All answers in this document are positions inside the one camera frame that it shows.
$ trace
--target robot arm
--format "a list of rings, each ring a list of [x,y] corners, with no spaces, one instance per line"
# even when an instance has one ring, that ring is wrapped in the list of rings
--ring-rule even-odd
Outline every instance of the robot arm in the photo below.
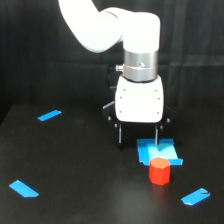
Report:
[[[121,41],[133,53],[159,49],[160,20],[154,14],[119,8],[99,12],[92,0],[59,0],[59,6],[72,33],[91,52],[104,52]]]
[[[87,50],[100,53],[123,41],[124,64],[115,110],[120,121],[161,120],[163,87],[157,75],[160,20],[151,13],[108,8],[99,12],[91,0],[59,0],[62,15]]]

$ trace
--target blue paper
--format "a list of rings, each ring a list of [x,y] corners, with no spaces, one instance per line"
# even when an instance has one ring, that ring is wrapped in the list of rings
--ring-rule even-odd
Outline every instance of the blue paper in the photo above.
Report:
[[[10,184],[9,187],[11,187],[14,191],[22,195],[24,198],[27,197],[37,197],[39,194],[26,186],[21,181],[17,180],[14,183]]]
[[[156,151],[158,151],[157,150],[158,148],[161,149],[161,147],[164,148],[165,146],[173,147],[173,144],[174,144],[173,139],[161,139],[159,141],[158,146],[155,145],[155,139],[138,139],[137,145],[138,145],[139,162],[143,163],[146,166],[149,166],[150,159],[152,159],[152,157],[150,157],[148,145],[153,146],[154,149]]]
[[[57,116],[58,114],[61,114],[61,111],[54,110],[54,111],[52,111],[50,113],[47,113],[47,114],[45,114],[45,115],[43,115],[41,117],[38,117],[37,119],[39,119],[40,121],[45,121],[45,120],[47,120],[49,118]]]
[[[154,159],[157,157],[164,159],[178,159],[177,153],[173,144],[160,143],[159,145],[147,144],[149,150],[149,158]]]
[[[171,166],[181,166],[183,164],[183,159],[169,159]]]
[[[210,193],[208,191],[206,191],[205,189],[201,188],[201,189],[187,195],[186,197],[182,198],[181,200],[186,205],[194,205],[209,196],[210,196]]]

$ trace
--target black background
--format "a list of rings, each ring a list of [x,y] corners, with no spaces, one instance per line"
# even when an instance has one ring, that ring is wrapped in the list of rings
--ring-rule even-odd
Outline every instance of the black background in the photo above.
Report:
[[[223,106],[223,0],[94,0],[161,19],[159,74],[171,106]],[[57,0],[0,0],[0,102],[95,104],[111,99],[107,66],[123,63],[119,43],[84,49]]]

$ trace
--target blue tape strip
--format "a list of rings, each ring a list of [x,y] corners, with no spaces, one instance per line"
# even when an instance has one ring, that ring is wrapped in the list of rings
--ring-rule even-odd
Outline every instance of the blue tape strip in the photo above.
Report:
[[[150,159],[149,159],[149,152],[147,146],[138,146],[138,156],[139,156],[139,162],[143,163],[146,166],[149,166]]]
[[[182,166],[183,159],[168,159],[171,166]]]
[[[173,144],[159,143],[159,145],[148,144],[149,158],[154,159],[157,157],[164,159],[178,159],[176,150]]]
[[[138,139],[137,140],[138,145],[147,145],[147,144],[155,144],[155,139]],[[159,143],[167,143],[167,144],[174,144],[173,139],[172,138],[164,138],[164,139],[160,139]]]
[[[57,116],[58,114],[61,114],[61,111],[54,110],[54,111],[52,111],[50,113],[47,113],[47,114],[45,114],[45,115],[43,115],[41,117],[38,117],[37,119],[39,119],[40,121],[45,121],[45,120],[47,120],[49,118]]]
[[[208,191],[206,191],[205,189],[201,188],[201,189],[187,195],[186,197],[182,198],[181,200],[186,205],[194,205],[209,196],[210,196],[210,193]]]
[[[9,187],[11,187],[14,191],[18,192],[20,195],[22,195],[24,198],[27,197],[37,197],[39,194],[26,186],[21,181],[17,180],[14,183],[10,184]]]

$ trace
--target red cube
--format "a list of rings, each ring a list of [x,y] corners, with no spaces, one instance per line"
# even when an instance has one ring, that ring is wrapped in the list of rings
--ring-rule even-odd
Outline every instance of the red cube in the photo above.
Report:
[[[149,178],[153,184],[164,185],[170,182],[170,162],[155,158],[150,161]]]

